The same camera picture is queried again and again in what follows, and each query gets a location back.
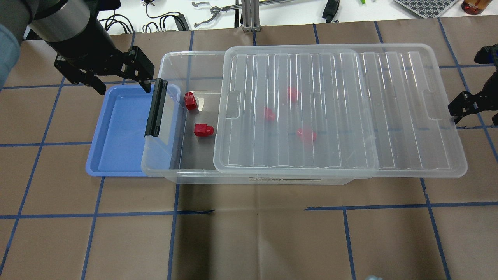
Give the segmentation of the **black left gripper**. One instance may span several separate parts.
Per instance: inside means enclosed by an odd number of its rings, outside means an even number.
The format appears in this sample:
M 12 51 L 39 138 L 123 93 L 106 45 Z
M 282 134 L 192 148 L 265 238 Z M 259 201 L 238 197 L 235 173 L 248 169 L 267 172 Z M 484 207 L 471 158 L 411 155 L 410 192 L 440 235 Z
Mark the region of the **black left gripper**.
M 138 47 L 132 46 L 128 51 L 113 50 L 108 54 L 89 53 L 85 57 L 65 58 L 57 55 L 54 66 L 73 84 L 82 83 L 104 96 L 106 85 L 98 76 L 118 76 L 138 82 L 146 93 L 151 92 L 151 80 L 154 64 Z

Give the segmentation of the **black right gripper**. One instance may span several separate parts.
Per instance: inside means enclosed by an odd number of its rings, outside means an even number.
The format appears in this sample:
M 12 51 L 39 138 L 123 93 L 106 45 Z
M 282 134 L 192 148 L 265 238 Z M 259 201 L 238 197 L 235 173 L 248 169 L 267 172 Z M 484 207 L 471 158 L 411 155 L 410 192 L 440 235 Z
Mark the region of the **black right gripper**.
M 474 62 L 477 64 L 498 64 L 498 44 L 482 47 L 475 55 Z M 498 110 L 498 94 L 495 92 L 481 91 L 478 94 L 471 94 L 462 91 L 448 105 L 450 116 L 453 117 L 454 124 L 457 125 L 463 117 L 471 114 L 478 114 L 483 111 Z

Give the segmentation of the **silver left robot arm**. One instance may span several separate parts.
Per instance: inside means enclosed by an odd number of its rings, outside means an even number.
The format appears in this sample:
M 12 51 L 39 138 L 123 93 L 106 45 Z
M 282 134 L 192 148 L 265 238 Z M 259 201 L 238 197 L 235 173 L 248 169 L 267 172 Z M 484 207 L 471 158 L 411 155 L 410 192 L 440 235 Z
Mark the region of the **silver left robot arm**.
M 71 84 L 83 84 L 104 95 L 101 76 L 133 80 L 151 91 L 154 65 L 137 46 L 116 48 L 95 12 L 83 0 L 2 0 L 1 86 L 20 58 L 27 27 L 57 53 L 55 68 Z

